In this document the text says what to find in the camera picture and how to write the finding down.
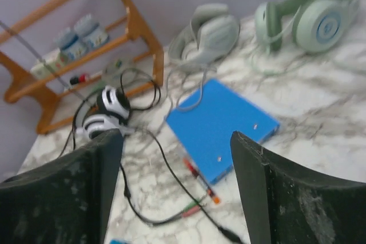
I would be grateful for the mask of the black white headphones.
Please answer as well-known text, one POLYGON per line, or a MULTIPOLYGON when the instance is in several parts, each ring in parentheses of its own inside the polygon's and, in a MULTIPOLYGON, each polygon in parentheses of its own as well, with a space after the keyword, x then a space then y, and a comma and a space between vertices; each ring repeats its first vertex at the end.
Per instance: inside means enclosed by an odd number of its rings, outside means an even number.
POLYGON ((128 126, 131 114, 132 108, 123 89, 107 85, 82 101, 73 117, 72 129, 88 139, 110 129, 117 129, 126 136, 134 132, 128 126))

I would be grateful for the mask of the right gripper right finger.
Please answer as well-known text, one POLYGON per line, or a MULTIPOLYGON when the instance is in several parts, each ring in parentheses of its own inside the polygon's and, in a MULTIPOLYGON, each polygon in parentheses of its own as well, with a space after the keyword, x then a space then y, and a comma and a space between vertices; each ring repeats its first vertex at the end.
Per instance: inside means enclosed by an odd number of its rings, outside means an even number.
POLYGON ((365 183, 299 165, 238 131, 230 148, 252 243, 365 242, 365 183))

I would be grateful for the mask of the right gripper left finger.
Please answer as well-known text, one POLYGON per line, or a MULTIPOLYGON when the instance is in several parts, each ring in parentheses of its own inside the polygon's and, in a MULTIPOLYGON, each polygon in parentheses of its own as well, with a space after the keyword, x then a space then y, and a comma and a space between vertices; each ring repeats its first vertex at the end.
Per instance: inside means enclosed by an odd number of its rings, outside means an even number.
POLYGON ((1 183, 1 243, 103 243, 124 139, 108 130, 1 183))

